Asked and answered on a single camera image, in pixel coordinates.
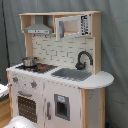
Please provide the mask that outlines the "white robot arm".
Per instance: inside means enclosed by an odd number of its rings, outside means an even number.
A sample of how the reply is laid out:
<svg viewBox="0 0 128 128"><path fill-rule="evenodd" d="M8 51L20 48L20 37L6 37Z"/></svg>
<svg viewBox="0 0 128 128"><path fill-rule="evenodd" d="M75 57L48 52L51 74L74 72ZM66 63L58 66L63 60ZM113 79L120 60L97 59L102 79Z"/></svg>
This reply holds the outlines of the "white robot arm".
<svg viewBox="0 0 128 128"><path fill-rule="evenodd" d="M9 94L9 85L0 84L0 98Z"/></svg>

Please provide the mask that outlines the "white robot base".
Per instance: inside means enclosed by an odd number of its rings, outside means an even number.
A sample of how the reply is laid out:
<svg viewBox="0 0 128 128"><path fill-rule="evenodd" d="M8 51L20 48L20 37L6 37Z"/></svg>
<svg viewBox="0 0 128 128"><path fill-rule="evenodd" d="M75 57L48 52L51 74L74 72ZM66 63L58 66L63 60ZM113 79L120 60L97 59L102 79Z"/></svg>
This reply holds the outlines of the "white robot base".
<svg viewBox="0 0 128 128"><path fill-rule="evenodd" d="M23 116L16 116L3 128L35 128L34 124Z"/></svg>

